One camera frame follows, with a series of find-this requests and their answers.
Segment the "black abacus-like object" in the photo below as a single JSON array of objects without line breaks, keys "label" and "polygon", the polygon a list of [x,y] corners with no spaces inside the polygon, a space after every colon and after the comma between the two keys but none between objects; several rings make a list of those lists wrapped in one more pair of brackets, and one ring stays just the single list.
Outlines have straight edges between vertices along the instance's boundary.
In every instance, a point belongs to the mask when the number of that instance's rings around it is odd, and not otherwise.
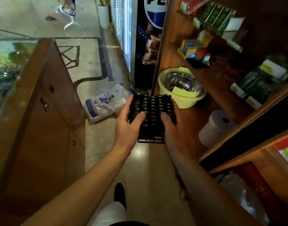
[{"label": "black abacus-like object", "polygon": [[146,94],[135,94],[130,106],[129,123],[141,111],[146,113],[146,117],[140,127],[138,142],[165,143],[165,127],[160,116],[162,112],[167,113],[175,124],[176,118],[171,95],[165,94],[150,97]]}]

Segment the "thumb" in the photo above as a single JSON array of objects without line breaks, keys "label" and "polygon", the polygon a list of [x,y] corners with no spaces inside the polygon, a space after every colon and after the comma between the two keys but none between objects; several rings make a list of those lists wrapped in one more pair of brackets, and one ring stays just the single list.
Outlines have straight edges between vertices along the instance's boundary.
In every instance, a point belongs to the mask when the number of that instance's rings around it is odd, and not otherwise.
[{"label": "thumb", "polygon": [[131,122],[131,126],[135,129],[140,129],[142,122],[145,119],[146,114],[144,112],[140,112],[136,118]]},{"label": "thumb", "polygon": [[171,118],[169,117],[169,115],[167,113],[161,114],[161,120],[164,123],[165,129],[169,129],[169,128],[172,128],[174,126],[174,124],[171,121]]}]

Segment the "cabinet door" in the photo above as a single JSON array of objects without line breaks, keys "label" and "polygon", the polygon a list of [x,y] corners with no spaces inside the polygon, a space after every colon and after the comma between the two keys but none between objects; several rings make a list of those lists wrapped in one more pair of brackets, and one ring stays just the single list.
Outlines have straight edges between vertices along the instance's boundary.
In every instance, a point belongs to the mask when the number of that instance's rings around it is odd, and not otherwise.
[{"label": "cabinet door", "polygon": [[71,108],[71,123],[70,126],[74,131],[77,139],[81,143],[81,145],[86,147],[86,133],[85,133],[85,122],[86,122],[86,114],[82,107],[82,104],[78,98],[76,91],[73,91],[72,97],[72,108]]},{"label": "cabinet door", "polygon": [[69,124],[74,91],[73,83],[55,43],[51,45],[42,75],[42,87],[45,93]]},{"label": "cabinet door", "polygon": [[68,157],[66,165],[66,185],[70,186],[85,173],[85,149],[77,140],[73,131],[70,132]]},{"label": "cabinet door", "polygon": [[35,213],[65,188],[69,127],[44,91],[35,91],[0,195],[0,210],[15,215]]}]

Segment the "tiled floor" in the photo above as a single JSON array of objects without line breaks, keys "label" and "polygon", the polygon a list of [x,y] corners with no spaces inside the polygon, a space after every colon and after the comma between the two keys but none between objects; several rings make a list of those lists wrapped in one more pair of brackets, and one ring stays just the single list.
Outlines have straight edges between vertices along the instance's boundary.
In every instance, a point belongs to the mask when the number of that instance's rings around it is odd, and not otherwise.
[{"label": "tiled floor", "polygon": [[[83,29],[75,27],[67,32],[63,27],[69,18],[55,13],[57,0],[0,0],[0,29],[27,35],[29,37],[66,37],[57,39],[59,46],[75,46],[64,53],[69,59],[76,58],[79,48],[78,67],[67,67],[72,81],[102,76],[98,42],[101,38],[98,16],[94,0],[77,0],[83,6],[77,6],[76,21]],[[57,21],[46,21],[51,15]],[[103,30],[106,49],[112,76],[98,81],[81,83],[77,92],[82,103],[90,97],[103,93],[105,90],[123,84],[128,87],[128,78],[123,63],[117,55],[117,46],[111,30]],[[0,31],[0,38],[21,37],[13,33]],[[86,121],[86,170],[101,160],[111,149],[114,142],[114,131],[117,116],[112,115],[96,124]],[[137,143],[123,168],[103,198],[97,213],[113,201],[114,187],[122,182],[126,190],[127,218],[158,225],[195,225],[186,201],[179,198],[180,187],[174,175],[174,168],[165,146],[162,144]]]}]

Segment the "paper roll core hole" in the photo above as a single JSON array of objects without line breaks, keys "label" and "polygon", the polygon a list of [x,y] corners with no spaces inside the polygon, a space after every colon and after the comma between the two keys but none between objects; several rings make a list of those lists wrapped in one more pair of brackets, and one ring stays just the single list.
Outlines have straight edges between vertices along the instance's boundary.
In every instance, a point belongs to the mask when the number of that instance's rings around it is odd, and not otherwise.
[{"label": "paper roll core hole", "polygon": [[227,118],[222,118],[222,121],[224,122],[224,123],[230,123],[230,121],[229,121],[229,119],[227,119]]}]

